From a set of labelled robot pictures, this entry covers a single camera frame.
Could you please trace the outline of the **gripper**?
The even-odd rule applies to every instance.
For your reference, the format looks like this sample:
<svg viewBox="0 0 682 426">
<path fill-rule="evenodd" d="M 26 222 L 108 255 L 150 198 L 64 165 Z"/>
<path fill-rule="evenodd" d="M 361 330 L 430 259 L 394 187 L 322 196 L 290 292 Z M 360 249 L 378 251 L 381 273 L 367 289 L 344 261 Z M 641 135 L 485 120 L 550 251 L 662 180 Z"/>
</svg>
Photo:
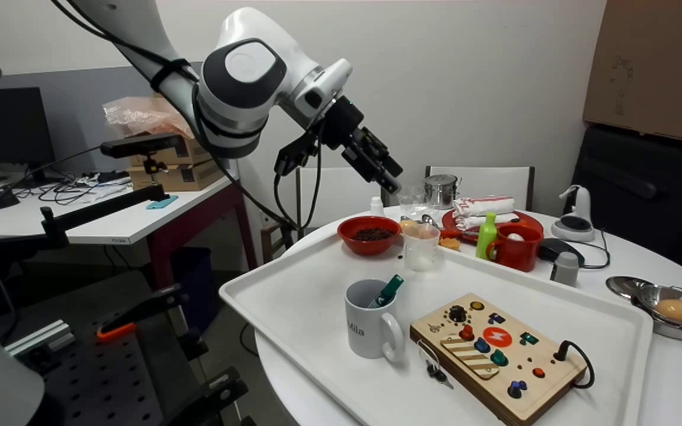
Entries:
<svg viewBox="0 0 682 426">
<path fill-rule="evenodd" d="M 338 151 L 366 181 L 375 182 L 390 195 L 401 191 L 403 168 L 389 148 L 368 127 L 363 113 L 344 95 L 333 101 L 320 123 L 320 144 Z"/>
</svg>

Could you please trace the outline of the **white mug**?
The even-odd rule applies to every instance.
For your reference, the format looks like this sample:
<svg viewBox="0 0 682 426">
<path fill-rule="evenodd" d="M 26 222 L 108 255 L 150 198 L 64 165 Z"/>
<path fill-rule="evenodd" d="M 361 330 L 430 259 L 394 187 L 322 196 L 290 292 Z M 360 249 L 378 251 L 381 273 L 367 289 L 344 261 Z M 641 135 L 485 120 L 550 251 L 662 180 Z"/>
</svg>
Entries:
<svg viewBox="0 0 682 426">
<path fill-rule="evenodd" d="M 352 283 L 345 293 L 346 331 L 349 346 L 366 359 L 385 357 L 401 362 L 405 356 L 405 336 L 398 320 L 396 296 L 382 307 L 371 302 L 387 285 L 383 280 L 365 279 Z"/>
</svg>

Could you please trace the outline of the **clear glass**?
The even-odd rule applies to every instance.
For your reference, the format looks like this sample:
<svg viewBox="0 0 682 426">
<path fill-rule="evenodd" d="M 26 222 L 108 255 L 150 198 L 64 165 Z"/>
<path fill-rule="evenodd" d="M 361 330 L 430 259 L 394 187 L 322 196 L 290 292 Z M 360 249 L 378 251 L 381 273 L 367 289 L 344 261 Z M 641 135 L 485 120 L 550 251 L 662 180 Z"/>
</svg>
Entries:
<svg viewBox="0 0 682 426">
<path fill-rule="evenodd" d="M 423 215 L 435 218 L 436 208 L 425 197 L 424 188 L 420 185 L 404 186 L 396 194 L 396 199 L 400 205 L 401 215 L 412 220 L 422 220 Z"/>
</svg>

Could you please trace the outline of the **steel pot with lid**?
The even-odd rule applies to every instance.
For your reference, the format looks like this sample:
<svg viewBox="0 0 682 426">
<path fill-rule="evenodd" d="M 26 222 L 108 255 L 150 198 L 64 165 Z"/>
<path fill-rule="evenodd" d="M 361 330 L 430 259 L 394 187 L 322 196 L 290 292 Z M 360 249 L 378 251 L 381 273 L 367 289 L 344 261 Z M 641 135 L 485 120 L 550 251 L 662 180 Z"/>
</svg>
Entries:
<svg viewBox="0 0 682 426">
<path fill-rule="evenodd" d="M 458 196 L 462 178 L 448 173 L 431 175 L 424 179 L 424 201 L 436 209 L 449 209 Z"/>
</svg>

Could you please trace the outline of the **coffee beans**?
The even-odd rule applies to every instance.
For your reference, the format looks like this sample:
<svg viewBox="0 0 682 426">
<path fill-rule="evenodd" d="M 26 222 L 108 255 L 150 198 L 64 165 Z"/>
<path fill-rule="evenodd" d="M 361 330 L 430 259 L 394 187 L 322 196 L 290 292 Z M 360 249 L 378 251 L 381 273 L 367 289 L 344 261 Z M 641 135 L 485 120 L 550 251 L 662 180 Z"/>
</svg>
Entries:
<svg viewBox="0 0 682 426">
<path fill-rule="evenodd" d="M 396 232 L 393 230 L 382 227 L 371 227 L 357 230 L 357 232 L 353 234 L 352 239 L 367 243 L 387 240 L 390 239 L 391 237 L 394 237 L 395 235 Z"/>
</svg>

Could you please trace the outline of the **red bowl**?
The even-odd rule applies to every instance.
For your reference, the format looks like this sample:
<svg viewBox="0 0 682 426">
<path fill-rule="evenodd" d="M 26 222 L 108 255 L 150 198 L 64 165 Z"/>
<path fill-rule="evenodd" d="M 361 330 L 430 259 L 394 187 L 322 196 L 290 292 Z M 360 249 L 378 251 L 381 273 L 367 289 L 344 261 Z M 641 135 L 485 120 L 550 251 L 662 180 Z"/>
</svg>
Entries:
<svg viewBox="0 0 682 426">
<path fill-rule="evenodd" d="M 359 229 L 382 227 L 396 232 L 394 237 L 387 240 L 362 242 L 353 240 L 353 234 Z M 347 248 L 353 253 L 360 256 L 376 256 L 382 254 L 387 249 L 391 248 L 395 242 L 398 241 L 398 236 L 401 234 L 400 224 L 392 219 L 386 217 L 376 217 L 372 215 L 363 215 L 352 217 L 342 221 L 337 227 L 337 234 L 344 241 Z"/>
</svg>

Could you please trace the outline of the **clear plastic cup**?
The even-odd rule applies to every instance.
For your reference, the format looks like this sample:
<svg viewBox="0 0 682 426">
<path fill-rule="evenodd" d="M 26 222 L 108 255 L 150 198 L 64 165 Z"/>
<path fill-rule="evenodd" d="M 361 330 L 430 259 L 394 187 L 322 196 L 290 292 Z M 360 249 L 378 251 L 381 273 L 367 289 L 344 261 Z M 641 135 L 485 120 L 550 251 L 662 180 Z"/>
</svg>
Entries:
<svg viewBox="0 0 682 426">
<path fill-rule="evenodd" d="M 401 232 L 406 269 L 424 272 L 433 267 L 438 253 L 440 232 L 431 224 L 411 222 Z"/>
</svg>

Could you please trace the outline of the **green bottle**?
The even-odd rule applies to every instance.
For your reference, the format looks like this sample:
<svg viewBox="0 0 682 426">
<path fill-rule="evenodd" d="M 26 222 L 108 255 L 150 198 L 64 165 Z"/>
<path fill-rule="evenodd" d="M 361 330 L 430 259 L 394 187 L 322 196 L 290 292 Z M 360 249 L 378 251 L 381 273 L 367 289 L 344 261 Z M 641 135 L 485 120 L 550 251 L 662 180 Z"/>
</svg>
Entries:
<svg viewBox="0 0 682 426">
<path fill-rule="evenodd" d="M 488 260 L 490 246 L 495 242 L 497 236 L 496 230 L 496 213 L 488 211 L 484 217 L 484 223 L 481 224 L 477 237 L 476 256 L 477 258 Z"/>
</svg>

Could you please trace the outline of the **red plate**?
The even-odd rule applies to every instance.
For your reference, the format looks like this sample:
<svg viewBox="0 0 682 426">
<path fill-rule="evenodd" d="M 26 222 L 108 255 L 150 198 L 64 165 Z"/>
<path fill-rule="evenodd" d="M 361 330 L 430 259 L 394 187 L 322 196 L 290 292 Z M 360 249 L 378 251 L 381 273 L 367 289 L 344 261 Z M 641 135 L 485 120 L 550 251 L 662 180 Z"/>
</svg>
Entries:
<svg viewBox="0 0 682 426">
<path fill-rule="evenodd" d="M 475 226 L 471 228 L 467 228 L 466 230 L 461 230 L 457 227 L 456 224 L 456 218 L 454 216 L 455 209 L 448 210 L 444 215 L 442 216 L 442 228 L 441 228 L 441 235 L 442 237 L 446 238 L 455 238 L 458 239 L 464 243 L 476 245 L 477 240 L 478 240 L 478 232 L 480 229 L 480 226 Z M 544 234 L 544 228 L 538 220 L 535 218 L 531 217 L 530 215 L 527 215 L 523 213 L 522 211 L 515 211 L 514 214 L 517 216 L 517 218 L 508 221 L 508 222 L 501 222 L 498 223 L 498 220 L 496 221 L 496 229 L 500 229 L 501 227 L 504 226 L 509 226 L 509 225 L 519 225 L 519 226 L 524 226 L 533 230 L 536 230 L 536 232 L 539 232 L 540 234 Z"/>
</svg>

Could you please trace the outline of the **small grey cylinder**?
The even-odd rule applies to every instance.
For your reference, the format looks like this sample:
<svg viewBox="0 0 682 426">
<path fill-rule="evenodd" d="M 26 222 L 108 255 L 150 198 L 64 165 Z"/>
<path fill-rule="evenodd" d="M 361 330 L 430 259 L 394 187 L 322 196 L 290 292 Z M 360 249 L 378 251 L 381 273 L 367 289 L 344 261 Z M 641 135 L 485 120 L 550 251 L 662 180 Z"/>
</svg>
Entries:
<svg viewBox="0 0 682 426">
<path fill-rule="evenodd" d="M 570 251 L 563 251 L 552 265 L 549 280 L 576 288 L 579 269 L 578 256 Z"/>
</svg>

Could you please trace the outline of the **dark blue bin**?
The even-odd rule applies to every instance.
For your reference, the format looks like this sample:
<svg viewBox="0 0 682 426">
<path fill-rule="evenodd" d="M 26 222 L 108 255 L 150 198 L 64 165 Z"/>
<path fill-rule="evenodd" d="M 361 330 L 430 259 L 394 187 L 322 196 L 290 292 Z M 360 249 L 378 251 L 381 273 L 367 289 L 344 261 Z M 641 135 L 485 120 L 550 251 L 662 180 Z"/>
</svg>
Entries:
<svg viewBox="0 0 682 426">
<path fill-rule="evenodd" d="M 188 327 L 205 332 L 219 312 L 215 277 L 211 268 L 211 250 L 205 247 L 182 246 L 170 257 L 175 283 L 188 296 L 182 305 Z"/>
</svg>

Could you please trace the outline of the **clear plastic bag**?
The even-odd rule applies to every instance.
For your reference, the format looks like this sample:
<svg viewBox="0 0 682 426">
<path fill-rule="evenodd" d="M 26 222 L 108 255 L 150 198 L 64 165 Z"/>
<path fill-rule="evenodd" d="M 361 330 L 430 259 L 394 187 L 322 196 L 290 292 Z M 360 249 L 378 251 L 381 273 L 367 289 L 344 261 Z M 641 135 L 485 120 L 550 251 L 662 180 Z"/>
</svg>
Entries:
<svg viewBox="0 0 682 426">
<path fill-rule="evenodd" d="M 121 138 L 137 135 L 176 133 L 194 138 L 181 113 L 160 95 L 128 96 L 103 104 L 105 122 Z"/>
</svg>

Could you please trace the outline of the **black sofa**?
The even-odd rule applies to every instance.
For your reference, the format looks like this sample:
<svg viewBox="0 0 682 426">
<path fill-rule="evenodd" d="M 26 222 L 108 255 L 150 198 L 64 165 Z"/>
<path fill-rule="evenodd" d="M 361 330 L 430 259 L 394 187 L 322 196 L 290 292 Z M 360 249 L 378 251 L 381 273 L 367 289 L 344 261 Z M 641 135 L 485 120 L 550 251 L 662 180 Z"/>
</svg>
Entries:
<svg viewBox="0 0 682 426">
<path fill-rule="evenodd" d="M 572 183 L 596 228 L 682 265 L 682 140 L 590 125 Z"/>
</svg>

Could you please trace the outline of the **steel lid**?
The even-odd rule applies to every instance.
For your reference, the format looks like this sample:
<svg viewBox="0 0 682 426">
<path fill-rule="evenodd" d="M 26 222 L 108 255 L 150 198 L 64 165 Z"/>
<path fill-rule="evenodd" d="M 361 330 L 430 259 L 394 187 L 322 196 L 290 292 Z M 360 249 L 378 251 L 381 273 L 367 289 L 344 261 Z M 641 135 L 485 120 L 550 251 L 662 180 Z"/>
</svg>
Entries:
<svg viewBox="0 0 682 426">
<path fill-rule="evenodd" d="M 643 286 L 652 286 L 652 283 L 638 277 L 614 276 L 606 279 L 606 286 L 612 293 L 634 302 L 637 300 L 639 289 Z"/>
</svg>

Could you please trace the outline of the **monitor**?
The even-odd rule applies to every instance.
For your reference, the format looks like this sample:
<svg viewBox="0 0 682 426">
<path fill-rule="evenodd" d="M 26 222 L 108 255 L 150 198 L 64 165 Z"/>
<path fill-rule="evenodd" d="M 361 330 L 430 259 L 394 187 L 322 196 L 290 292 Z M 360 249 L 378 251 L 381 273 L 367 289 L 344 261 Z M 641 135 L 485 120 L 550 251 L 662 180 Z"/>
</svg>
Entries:
<svg viewBox="0 0 682 426">
<path fill-rule="evenodd" d="M 0 163 L 41 164 L 54 159 L 40 89 L 0 89 Z"/>
</svg>

